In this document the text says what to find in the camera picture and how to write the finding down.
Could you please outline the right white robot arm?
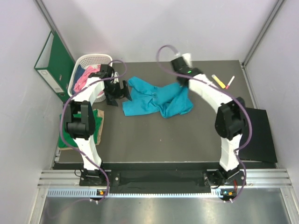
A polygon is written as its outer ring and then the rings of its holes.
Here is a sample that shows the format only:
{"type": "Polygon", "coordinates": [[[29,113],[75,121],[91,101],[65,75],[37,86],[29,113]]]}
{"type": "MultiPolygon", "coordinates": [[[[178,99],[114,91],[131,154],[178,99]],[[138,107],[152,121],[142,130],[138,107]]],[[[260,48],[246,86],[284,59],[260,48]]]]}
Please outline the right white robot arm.
{"type": "Polygon", "coordinates": [[[242,130],[246,125],[245,116],[230,96],[219,91],[219,88],[202,71],[191,66],[189,53],[176,54],[171,65],[174,72],[189,77],[178,76],[177,81],[197,93],[216,113],[214,127],[221,138],[221,158],[219,168],[212,173],[207,173],[205,179],[209,186],[228,185],[239,173],[236,149],[240,145],[242,130]]]}

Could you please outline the teal t shirt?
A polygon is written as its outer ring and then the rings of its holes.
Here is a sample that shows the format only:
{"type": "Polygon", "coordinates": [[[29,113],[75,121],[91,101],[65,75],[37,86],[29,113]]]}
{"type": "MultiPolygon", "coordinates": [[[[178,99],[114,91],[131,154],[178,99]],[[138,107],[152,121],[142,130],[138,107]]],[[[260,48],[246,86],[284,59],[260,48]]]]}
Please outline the teal t shirt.
{"type": "Polygon", "coordinates": [[[163,118],[184,115],[193,108],[189,89],[172,83],[164,87],[151,85],[138,77],[128,81],[131,101],[122,103],[125,116],[140,116],[160,112],[163,118]]]}

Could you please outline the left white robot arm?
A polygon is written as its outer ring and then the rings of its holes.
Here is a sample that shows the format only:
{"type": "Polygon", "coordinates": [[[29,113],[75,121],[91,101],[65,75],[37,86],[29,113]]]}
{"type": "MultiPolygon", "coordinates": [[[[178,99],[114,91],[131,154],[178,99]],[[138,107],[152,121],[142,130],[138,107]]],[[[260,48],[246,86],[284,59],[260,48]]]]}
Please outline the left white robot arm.
{"type": "Polygon", "coordinates": [[[131,100],[127,81],[120,83],[119,78],[110,64],[102,64],[99,71],[92,72],[84,87],[63,106],[60,133],[68,133],[75,141],[75,150],[84,162],[80,186],[100,186],[109,182],[94,142],[96,121],[92,105],[101,93],[104,93],[108,105],[118,106],[117,99],[131,100]]]}

